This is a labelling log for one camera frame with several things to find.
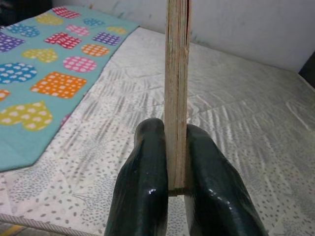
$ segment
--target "orange square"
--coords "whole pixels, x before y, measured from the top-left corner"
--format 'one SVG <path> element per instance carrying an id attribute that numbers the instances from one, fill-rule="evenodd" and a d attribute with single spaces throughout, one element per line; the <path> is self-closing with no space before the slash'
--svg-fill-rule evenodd
<path id="1" fill-rule="evenodd" d="M 9 95 L 10 95 L 10 92 L 8 90 L 0 89 L 0 101 L 4 100 Z"/>
<path id="2" fill-rule="evenodd" d="M 60 98 L 72 98 L 86 83 L 85 79 L 51 72 L 31 87 L 31 91 Z"/>

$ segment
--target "heart pattern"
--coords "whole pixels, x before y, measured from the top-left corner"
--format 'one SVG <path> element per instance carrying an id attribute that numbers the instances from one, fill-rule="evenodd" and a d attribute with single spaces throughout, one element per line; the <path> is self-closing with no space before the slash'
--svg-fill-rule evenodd
<path id="1" fill-rule="evenodd" d="M 22 53 L 22 56 L 30 59 L 37 59 L 44 63 L 50 63 L 58 59 L 54 49 L 29 49 Z"/>
<path id="2" fill-rule="evenodd" d="M 75 26 L 75 25 L 70 24 L 66 27 L 66 29 L 72 33 L 79 35 L 79 36 L 90 35 L 90 32 L 89 32 L 88 28 L 86 28 L 86 27 L 80 27 L 80 26 Z"/>
<path id="3" fill-rule="evenodd" d="M 10 95 L 10 92 L 6 89 L 0 89 L 0 102 L 5 100 L 6 97 Z"/>
<path id="4" fill-rule="evenodd" d="M 40 34 L 39 30 L 35 26 L 25 26 L 21 23 L 8 26 L 6 29 L 11 33 L 19 33 L 25 37 L 36 37 Z"/>
<path id="5" fill-rule="evenodd" d="M 66 49 L 72 49 L 77 44 L 79 44 L 82 40 L 80 38 L 76 38 L 73 36 L 68 35 L 64 32 L 55 33 L 52 36 L 45 39 L 46 43 L 51 44 L 59 44 L 60 46 L 66 48 Z"/>
<path id="6" fill-rule="evenodd" d="M 81 51 L 93 57 L 101 57 L 108 54 L 110 50 L 102 45 L 88 43 L 82 46 Z"/>
<path id="7" fill-rule="evenodd" d="M 0 52 L 2 53 L 10 51 L 24 42 L 22 39 L 14 38 L 0 32 Z"/>
<path id="8" fill-rule="evenodd" d="M 38 81 L 30 90 L 60 98 L 72 98 L 86 82 L 85 79 L 54 71 Z"/>
<path id="9" fill-rule="evenodd" d="M 0 84 L 21 83 L 34 78 L 37 71 L 34 66 L 24 63 L 0 64 Z"/>
<path id="10" fill-rule="evenodd" d="M 113 32 L 116 34 L 126 34 L 127 33 L 127 31 L 122 27 L 107 27 L 106 30 L 108 32 Z"/>
<path id="11" fill-rule="evenodd" d="M 119 36 L 111 35 L 106 32 L 100 32 L 93 38 L 93 40 L 111 46 L 115 46 L 122 40 L 122 38 Z"/>
<path id="12" fill-rule="evenodd" d="M 53 8 L 53 12 L 55 12 L 57 15 L 68 18 L 68 19 L 72 19 L 78 16 L 81 16 L 81 14 L 76 13 L 74 11 L 70 11 L 67 8 L 60 6 L 60 7 L 54 7 Z"/>
<path id="13" fill-rule="evenodd" d="M 63 19 L 58 18 L 50 13 L 43 13 L 35 17 L 35 20 L 40 24 L 58 26 L 63 24 Z"/>
<path id="14" fill-rule="evenodd" d="M 52 118 L 53 116 L 46 108 L 44 101 L 19 104 L 0 112 L 1 125 L 22 123 L 22 127 L 28 131 L 38 131 L 45 128 L 51 123 Z"/>
<path id="15" fill-rule="evenodd" d="M 86 18 L 83 20 L 83 22 L 84 22 L 84 24 L 86 24 L 88 26 L 102 26 L 105 24 L 103 21 L 93 19 L 93 18 Z"/>
<path id="16" fill-rule="evenodd" d="M 63 60 L 63 66 L 75 72 L 89 72 L 96 68 L 96 63 L 84 57 L 67 57 Z"/>

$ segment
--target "blue polka dot pattern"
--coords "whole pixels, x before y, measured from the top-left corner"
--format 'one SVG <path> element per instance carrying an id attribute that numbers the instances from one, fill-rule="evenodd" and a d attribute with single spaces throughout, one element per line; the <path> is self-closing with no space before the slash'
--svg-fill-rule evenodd
<path id="1" fill-rule="evenodd" d="M 24 63 L 0 64 L 0 84 L 21 83 L 34 78 L 37 71 L 34 66 Z"/>
<path id="2" fill-rule="evenodd" d="M 8 26 L 6 27 L 6 29 L 11 33 L 19 33 L 20 35 L 25 37 L 36 37 L 40 34 L 35 26 L 25 26 L 20 23 Z"/>
<path id="3" fill-rule="evenodd" d="M 83 22 L 84 22 L 84 24 L 86 24 L 88 26 L 102 26 L 105 24 L 103 21 L 93 19 L 93 18 L 86 18 L 83 20 Z"/>

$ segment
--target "mattress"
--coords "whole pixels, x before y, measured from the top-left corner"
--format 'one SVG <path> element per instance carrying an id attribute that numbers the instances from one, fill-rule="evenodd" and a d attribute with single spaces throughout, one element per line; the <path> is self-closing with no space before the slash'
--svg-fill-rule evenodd
<path id="1" fill-rule="evenodd" d="M 165 36 L 138 28 L 31 167 L 0 174 L 0 220 L 102 235 L 118 171 L 146 118 L 163 119 Z M 191 44 L 188 122 L 239 171 L 270 236 L 315 233 L 315 92 L 296 73 Z M 169 236 L 188 236 L 183 197 Z"/>

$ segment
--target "yellow heart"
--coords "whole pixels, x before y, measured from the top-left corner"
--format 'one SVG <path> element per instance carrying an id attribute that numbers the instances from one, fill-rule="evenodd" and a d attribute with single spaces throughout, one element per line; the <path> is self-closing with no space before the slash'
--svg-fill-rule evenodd
<path id="1" fill-rule="evenodd" d="M 126 34 L 126 30 L 122 27 L 107 27 L 106 28 L 107 31 L 109 32 L 114 32 L 116 34 Z"/>
<path id="2" fill-rule="evenodd" d="M 57 60 L 58 56 L 55 53 L 54 49 L 29 49 L 22 53 L 22 56 L 30 59 L 37 58 L 39 61 L 44 63 L 49 63 Z"/>
<path id="3" fill-rule="evenodd" d="M 45 128 L 51 123 L 52 118 L 44 101 L 15 105 L 0 112 L 0 124 L 14 125 L 21 122 L 23 128 L 28 131 Z"/>
<path id="4" fill-rule="evenodd" d="M 36 16 L 35 19 L 38 23 L 52 26 L 61 25 L 63 23 L 63 19 L 49 13 L 43 13 L 39 16 Z"/>

